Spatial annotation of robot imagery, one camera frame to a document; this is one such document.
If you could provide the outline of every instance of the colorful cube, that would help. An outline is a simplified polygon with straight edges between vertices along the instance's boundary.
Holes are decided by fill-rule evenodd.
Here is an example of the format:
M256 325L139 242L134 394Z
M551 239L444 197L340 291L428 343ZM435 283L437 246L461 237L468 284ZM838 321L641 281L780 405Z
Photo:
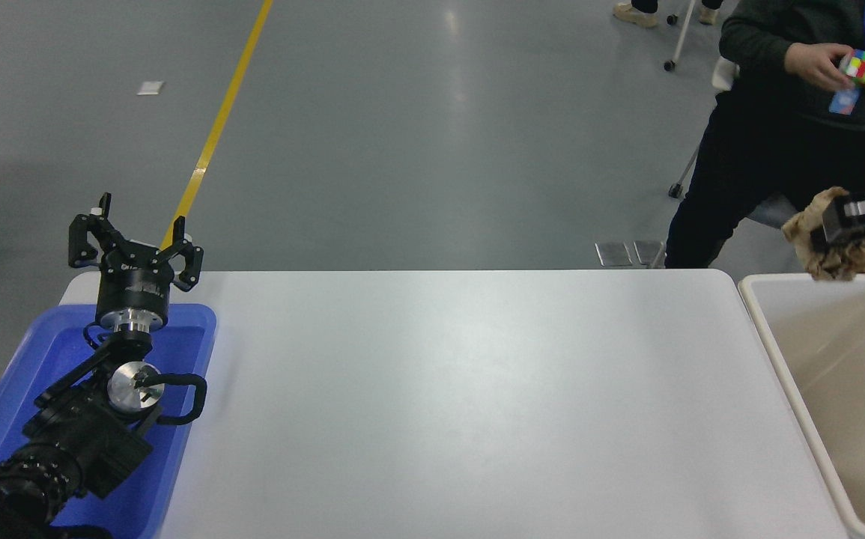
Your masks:
M865 51L854 51L842 58L839 69L858 85L865 85Z

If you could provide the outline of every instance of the hand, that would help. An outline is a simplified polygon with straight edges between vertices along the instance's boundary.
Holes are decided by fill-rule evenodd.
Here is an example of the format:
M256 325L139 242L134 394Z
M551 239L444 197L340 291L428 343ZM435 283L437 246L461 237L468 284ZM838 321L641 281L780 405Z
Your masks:
M850 54L852 48L849 45L793 43L785 52L785 71L829 92L850 90L855 87L854 82L839 71L839 61Z

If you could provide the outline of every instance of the metal stand leg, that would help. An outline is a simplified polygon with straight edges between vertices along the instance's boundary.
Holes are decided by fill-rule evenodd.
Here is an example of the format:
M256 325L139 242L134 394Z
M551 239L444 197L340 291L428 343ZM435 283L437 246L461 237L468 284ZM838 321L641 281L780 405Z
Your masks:
M675 65L679 62L679 57L682 55L682 45L685 44L685 34L688 31L688 23L692 21L692 11L695 10L695 0L689 0L688 10L685 11L685 23L682 24L682 31L679 33L679 44L676 44L675 54L672 59L665 62L665 71L675 71Z

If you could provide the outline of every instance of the black cable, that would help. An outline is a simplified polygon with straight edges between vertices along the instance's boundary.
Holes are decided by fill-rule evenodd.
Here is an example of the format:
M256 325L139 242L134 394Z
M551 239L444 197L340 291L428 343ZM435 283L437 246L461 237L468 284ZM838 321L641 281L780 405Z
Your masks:
M99 326L100 326L99 323L93 321L93 322L89 322L88 324L86 324L86 327L82 328L82 337L85 338L86 344L89 344L89 347L94 349L94 350L99 348L100 344L102 344L103 341L106 340L106 337L108 337L108 335L109 335L109 334L97 335L97 338L99 338L100 342L93 341L93 335L89 334L89 328L99 327Z

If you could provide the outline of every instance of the brown cloth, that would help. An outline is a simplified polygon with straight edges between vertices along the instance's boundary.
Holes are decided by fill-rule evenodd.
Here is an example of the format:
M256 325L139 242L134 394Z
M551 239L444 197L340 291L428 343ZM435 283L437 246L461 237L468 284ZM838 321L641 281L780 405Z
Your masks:
M785 239L795 246L795 255L817 281L850 281L857 273L865 273L865 242L832 246L828 252L816 252L812 245L812 231L822 226L822 213L832 198L847 195L840 187L832 187L815 195L801 213L782 226Z

